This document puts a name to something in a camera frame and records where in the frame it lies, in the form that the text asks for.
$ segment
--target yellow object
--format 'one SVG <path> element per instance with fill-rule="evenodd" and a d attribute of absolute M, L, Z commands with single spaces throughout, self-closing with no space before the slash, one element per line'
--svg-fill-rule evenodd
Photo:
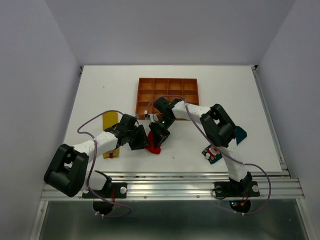
<path fill-rule="evenodd" d="M 102 115 L 102 130 L 105 130 L 107 128 L 110 128 L 111 126 L 117 124 L 118 121 L 118 113 L 117 112 L 107 112 L 105 114 Z M 114 152 L 113 152 L 113 157 L 117 158 L 119 157 L 119 148 L 117 148 Z M 109 153 L 104 153 L 103 154 L 103 158 L 104 159 L 108 159 L 109 157 Z"/>

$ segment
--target white tabletop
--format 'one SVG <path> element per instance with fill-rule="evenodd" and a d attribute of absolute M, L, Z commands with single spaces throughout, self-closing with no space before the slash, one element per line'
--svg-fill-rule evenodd
<path fill-rule="evenodd" d="M 241 161 L 254 163 L 267 172 L 280 172 L 263 105 L 250 66 L 85 66 L 65 143 L 79 144 L 89 139 L 77 134 L 77 128 L 106 110 L 134 114 L 139 78 L 194 78 L 198 82 L 199 103 L 219 103 L 234 123 L 247 132 L 238 146 Z M 149 121 L 141 120 L 148 134 Z M 102 117 L 84 127 L 94 135 L 102 129 Z M 145 149 L 131 151 L 126 144 L 118 158 L 97 159 L 95 169 L 107 172 L 227 172 L 223 160 L 210 164 L 202 155 L 209 144 L 190 121 L 175 121 L 171 135 L 154 155 Z M 258 172 L 248 167 L 251 172 Z"/>

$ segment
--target white wall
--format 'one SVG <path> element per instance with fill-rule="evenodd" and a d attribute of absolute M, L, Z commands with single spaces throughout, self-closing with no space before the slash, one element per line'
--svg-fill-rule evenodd
<path fill-rule="evenodd" d="M 81 65 L 257 64 L 294 0 L 46 0 Z"/>
<path fill-rule="evenodd" d="M 0 1 L 0 239 L 28 239 L 79 65 L 44 0 Z"/>
<path fill-rule="evenodd" d="M 258 74 L 280 141 L 320 236 L 320 1 L 297 0 Z"/>

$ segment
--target red cloth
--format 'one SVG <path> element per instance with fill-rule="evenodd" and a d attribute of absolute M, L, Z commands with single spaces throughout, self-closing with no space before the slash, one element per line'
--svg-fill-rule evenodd
<path fill-rule="evenodd" d="M 147 149 L 152 154 L 159 154 L 161 152 L 161 148 L 160 148 L 160 146 L 155 148 L 155 146 L 154 146 L 154 136 L 153 136 L 151 131 L 148 134 L 148 140 L 149 140 L 151 145 L 150 146 L 145 146 L 144 148 Z"/>

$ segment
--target orange tray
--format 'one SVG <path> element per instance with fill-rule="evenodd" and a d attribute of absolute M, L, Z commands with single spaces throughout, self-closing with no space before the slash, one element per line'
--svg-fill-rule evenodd
<path fill-rule="evenodd" d="M 199 105 L 198 82 L 195 78 L 139 78 L 135 113 L 139 119 L 145 119 L 145 110 L 149 102 L 164 95 L 180 95 L 189 104 Z M 175 96 L 165 97 L 168 101 L 178 99 Z M 154 103 L 149 107 L 149 113 L 157 113 Z"/>

